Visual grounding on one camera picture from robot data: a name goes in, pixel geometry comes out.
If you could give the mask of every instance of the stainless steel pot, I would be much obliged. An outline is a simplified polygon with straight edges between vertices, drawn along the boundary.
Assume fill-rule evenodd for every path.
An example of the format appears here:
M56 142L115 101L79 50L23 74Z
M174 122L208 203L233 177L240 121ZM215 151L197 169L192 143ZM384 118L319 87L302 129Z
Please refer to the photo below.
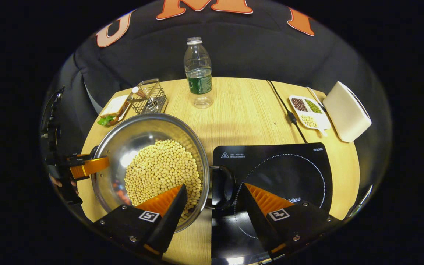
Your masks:
M204 209L209 194L211 174L209 162L204 147L192 129L180 119L163 113L147 113L133 116L114 127L99 144L94 158L108 156L110 166L93 174L92 184L99 203L106 212L110 212L121 204L131 205L125 190L126 167L145 146L155 144L156 141L172 139L178 141L185 149L191 152L197 163L199 177L204 184L196 207L188 213L186 220L179 221L175 233L184 230L195 221ZM214 167L224 171L234 185L234 177L223 167ZM222 201L218 208L231 205L236 190L227 190L228 199Z

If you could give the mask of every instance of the bread slice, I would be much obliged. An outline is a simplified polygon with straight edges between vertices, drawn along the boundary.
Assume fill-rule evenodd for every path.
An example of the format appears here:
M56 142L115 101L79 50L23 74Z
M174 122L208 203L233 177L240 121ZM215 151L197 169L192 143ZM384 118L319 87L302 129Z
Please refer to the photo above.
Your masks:
M127 98L128 95L113 98L99 116L101 118L107 117L109 115L119 116L125 111L126 107L128 107Z

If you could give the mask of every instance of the plastic water bottle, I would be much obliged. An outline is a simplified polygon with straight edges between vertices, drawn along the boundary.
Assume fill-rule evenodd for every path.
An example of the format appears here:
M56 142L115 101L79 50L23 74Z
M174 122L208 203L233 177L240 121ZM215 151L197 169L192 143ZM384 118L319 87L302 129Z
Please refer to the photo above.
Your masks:
M212 99L212 64L201 37L187 39L184 70L192 93L193 104L199 109L210 107Z

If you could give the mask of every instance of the orange letter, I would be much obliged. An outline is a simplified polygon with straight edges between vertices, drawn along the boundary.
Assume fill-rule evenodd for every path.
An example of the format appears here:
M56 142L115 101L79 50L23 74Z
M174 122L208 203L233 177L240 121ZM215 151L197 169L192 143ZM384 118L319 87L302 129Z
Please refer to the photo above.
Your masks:
M251 14L253 10L246 5L246 0L217 0L211 8L215 11Z
M194 11L201 11L212 0L165 0L163 2L163 11L157 15L157 20L164 20L165 18L175 17L182 15L186 9L180 7L180 1L188 5Z
M287 23L289 26L293 27L294 29L304 32L307 35L315 36L315 33L310 28L310 17L302 14L301 12L297 10L293 10L289 7L289 10L291 10L292 18L291 20L288 20Z
M107 25L105 28L101 29L96 34L96 36L98 37L98 46L108 47L109 45L119 40L125 34L125 32L127 32L128 26L130 25L130 16L133 12L134 10L128 14L123 15L122 17L119 17L119 29L116 33L114 33L114 35L107 35L107 31L109 30L109 27L112 25L112 23Z

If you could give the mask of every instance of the sandwich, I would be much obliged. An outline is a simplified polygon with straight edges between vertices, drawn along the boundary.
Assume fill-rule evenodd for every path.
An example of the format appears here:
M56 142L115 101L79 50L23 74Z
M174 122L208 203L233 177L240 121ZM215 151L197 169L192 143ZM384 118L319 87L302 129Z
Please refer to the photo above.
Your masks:
M128 95L113 98L99 115L101 119L98 121L98 124L110 126L119 121L119 117L122 116L128 107L127 98Z

